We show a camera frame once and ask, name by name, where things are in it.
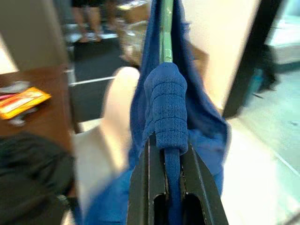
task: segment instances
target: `snack wrapper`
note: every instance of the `snack wrapper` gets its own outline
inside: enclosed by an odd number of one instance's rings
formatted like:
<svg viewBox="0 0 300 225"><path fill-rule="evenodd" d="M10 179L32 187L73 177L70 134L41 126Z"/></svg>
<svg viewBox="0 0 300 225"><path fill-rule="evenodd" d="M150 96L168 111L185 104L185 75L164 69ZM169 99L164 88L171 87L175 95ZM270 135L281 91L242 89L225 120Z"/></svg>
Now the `snack wrapper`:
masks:
<svg viewBox="0 0 300 225"><path fill-rule="evenodd" d="M11 119L49 98L51 95L35 87L29 88L20 94L0 101L0 117L5 120Z"/></svg>

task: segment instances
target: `floor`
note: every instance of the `floor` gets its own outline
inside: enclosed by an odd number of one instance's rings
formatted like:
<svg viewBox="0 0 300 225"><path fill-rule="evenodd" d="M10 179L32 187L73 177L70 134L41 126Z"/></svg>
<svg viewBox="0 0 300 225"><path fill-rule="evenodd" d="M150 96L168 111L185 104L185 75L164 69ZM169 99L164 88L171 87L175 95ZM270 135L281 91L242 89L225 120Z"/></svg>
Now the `floor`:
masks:
<svg viewBox="0 0 300 225"><path fill-rule="evenodd" d="M87 25L86 28L88 30L87 37L89 41L95 40L95 34L88 28ZM63 29L66 32L65 39L67 43L74 43L81 38L77 24L65 24ZM101 39L116 38L118 36L115 32L109 30L106 24L99 26L99 31Z"/></svg>
<svg viewBox="0 0 300 225"><path fill-rule="evenodd" d="M252 97L241 121L300 174L300 70L278 74L275 91Z"/></svg>
<svg viewBox="0 0 300 225"><path fill-rule="evenodd" d="M300 210L300 177L240 119L228 121L232 142L225 163L223 206L230 225L277 225ZM99 120L83 122L84 130Z"/></svg>

